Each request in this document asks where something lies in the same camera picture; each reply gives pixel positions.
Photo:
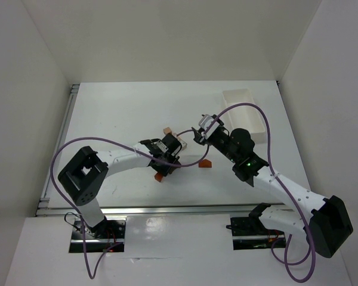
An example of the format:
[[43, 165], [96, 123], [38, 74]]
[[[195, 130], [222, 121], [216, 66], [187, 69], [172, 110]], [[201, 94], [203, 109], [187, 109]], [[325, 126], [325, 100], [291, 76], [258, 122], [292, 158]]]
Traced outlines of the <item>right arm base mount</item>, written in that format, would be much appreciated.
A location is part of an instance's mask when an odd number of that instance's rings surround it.
[[260, 203], [248, 216], [231, 217], [226, 229], [232, 233], [234, 250], [259, 250], [267, 248], [285, 248], [284, 232], [267, 229], [260, 222], [259, 216], [270, 207], [268, 203]]

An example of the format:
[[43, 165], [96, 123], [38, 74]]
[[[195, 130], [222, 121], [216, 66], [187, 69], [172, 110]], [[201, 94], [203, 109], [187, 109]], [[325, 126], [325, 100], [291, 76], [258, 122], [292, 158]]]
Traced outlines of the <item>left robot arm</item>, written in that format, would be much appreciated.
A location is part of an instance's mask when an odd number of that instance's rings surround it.
[[151, 167], [159, 176], [170, 175], [179, 165], [179, 153], [187, 147], [177, 136], [146, 139], [128, 149], [94, 151], [82, 147], [58, 174], [58, 180], [80, 211], [95, 237], [110, 230], [111, 224], [96, 199], [106, 178], [137, 167]]

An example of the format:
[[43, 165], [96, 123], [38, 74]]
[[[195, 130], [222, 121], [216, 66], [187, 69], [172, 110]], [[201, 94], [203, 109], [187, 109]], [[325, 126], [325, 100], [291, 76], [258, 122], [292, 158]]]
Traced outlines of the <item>orange triangular roof block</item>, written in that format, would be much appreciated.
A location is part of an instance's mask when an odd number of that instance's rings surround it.
[[198, 163], [199, 168], [212, 168], [212, 161], [203, 159]]

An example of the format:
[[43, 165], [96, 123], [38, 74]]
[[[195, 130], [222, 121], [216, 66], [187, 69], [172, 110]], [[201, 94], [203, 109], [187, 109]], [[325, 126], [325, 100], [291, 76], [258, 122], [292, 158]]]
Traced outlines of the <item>long light wood block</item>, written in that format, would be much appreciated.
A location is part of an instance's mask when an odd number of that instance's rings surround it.
[[187, 143], [181, 139], [179, 135], [176, 133], [173, 134], [173, 136], [180, 142], [181, 144], [181, 150], [184, 151], [187, 148]]

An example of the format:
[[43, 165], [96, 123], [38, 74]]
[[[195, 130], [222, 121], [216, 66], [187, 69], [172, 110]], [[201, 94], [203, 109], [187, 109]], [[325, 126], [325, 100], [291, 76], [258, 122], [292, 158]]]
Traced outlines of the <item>orange arch block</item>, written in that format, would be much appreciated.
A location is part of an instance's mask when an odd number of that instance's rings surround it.
[[156, 181], [162, 182], [162, 180], [164, 178], [164, 175], [158, 172], [158, 173], [155, 174], [154, 178], [155, 178]]

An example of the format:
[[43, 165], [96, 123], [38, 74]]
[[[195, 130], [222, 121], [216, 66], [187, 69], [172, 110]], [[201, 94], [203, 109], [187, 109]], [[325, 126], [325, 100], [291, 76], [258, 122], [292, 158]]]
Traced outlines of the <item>white plastic bin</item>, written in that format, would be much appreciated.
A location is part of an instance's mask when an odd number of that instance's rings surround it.
[[[223, 91], [223, 110], [238, 103], [255, 104], [249, 89], [235, 89]], [[250, 106], [236, 107], [221, 116], [225, 127], [232, 131], [236, 128], [243, 128], [249, 131], [252, 140], [256, 144], [266, 142], [266, 127], [257, 109]]]

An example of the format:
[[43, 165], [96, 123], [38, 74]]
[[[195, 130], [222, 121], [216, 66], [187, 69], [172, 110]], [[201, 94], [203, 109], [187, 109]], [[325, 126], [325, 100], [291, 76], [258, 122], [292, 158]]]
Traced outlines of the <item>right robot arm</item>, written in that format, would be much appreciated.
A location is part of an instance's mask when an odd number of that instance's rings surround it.
[[269, 203], [259, 204], [250, 214], [257, 224], [314, 242], [317, 254], [331, 258], [353, 233], [347, 209], [339, 197], [316, 194], [275, 170], [254, 153], [255, 143], [246, 129], [229, 132], [215, 116], [204, 115], [194, 131], [195, 142], [209, 145], [233, 163], [236, 177], [253, 188], [277, 198], [294, 212], [286, 214]]

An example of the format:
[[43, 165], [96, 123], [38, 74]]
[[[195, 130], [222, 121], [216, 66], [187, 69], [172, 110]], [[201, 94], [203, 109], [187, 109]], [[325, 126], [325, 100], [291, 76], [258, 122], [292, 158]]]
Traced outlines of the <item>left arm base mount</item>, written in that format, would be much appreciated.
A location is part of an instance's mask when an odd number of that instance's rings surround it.
[[[64, 215], [64, 221], [72, 227], [69, 253], [83, 253], [84, 233], [81, 220], [77, 214], [68, 212]], [[109, 253], [123, 253], [125, 250], [125, 219], [110, 219], [105, 230], [93, 233], [89, 227], [85, 227], [85, 241], [87, 253], [102, 253], [107, 249]]]

